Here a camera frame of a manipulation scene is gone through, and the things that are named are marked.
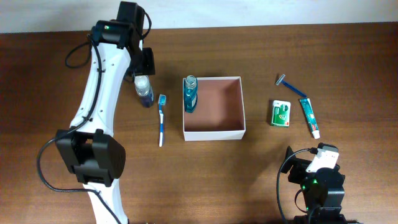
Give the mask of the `teal toothpaste tube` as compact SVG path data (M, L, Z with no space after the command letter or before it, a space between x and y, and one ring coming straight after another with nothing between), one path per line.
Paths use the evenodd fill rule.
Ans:
M318 128L317 121L315 119L315 115L313 112L312 104L309 98L302 98L299 99L299 102L302 106L303 112L305 114L308 127L312 133L312 136L314 139L319 139L320 138L320 131Z

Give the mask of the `clear blue spray bottle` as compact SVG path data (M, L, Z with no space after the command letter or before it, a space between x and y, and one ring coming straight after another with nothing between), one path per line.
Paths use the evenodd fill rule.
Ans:
M143 107L150 108L154 104L154 92L147 75L135 76L134 84Z

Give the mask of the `blue white toothbrush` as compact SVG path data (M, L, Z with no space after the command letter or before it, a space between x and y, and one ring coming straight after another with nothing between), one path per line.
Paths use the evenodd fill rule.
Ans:
M164 113L162 111L162 107L165 106L166 104L167 97L163 94L159 95L159 119L160 119L160 125L159 125L159 146L162 147L164 144Z

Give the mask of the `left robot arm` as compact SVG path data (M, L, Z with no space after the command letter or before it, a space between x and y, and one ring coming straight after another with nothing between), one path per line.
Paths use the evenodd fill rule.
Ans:
M68 130L59 129L55 145L69 173L87 192L97 223L128 223L119 189L126 151L113 138L114 113L124 77L154 75L151 48L143 46L149 15L136 2L123 1L117 17L98 21L88 36L90 74Z

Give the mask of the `green soap box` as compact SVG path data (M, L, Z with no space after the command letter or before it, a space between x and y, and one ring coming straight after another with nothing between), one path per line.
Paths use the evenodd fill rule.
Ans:
M271 126L288 128L290 126L291 102L274 100L272 102Z

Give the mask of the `teal mouthwash bottle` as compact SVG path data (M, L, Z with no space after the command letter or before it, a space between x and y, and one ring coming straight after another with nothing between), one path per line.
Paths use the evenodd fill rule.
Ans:
M193 113L197 106L198 81L193 75L189 75L184 81L184 107L187 113Z

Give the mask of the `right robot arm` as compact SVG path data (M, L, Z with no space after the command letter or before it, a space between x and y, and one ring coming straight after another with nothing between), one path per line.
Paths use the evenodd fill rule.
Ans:
M296 194L303 195L305 209L301 210L303 215L295 216L292 220L283 217L285 223L358 222L346 219L341 213L341 203L345 196L345 176L340 173L338 157L338 148L324 143L296 152L291 147L286 149L285 159L278 173L288 174L288 181L300 186Z

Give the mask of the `white cardboard box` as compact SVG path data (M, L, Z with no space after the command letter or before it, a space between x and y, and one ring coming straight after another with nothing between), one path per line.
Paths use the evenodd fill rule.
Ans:
M198 103L182 111L185 141L241 140L246 132L241 77L198 77Z

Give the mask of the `blue disposable razor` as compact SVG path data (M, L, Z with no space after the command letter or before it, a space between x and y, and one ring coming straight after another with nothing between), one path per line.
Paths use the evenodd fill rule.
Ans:
M285 74L282 74L276 81L275 83L276 85L284 85L287 88L289 88L290 90L292 90L293 92L295 92L296 94L298 94L299 96L301 96L302 98L306 98L307 95L305 93L303 93L302 91L298 90L296 87L294 87L293 85L289 84L288 82L285 81Z

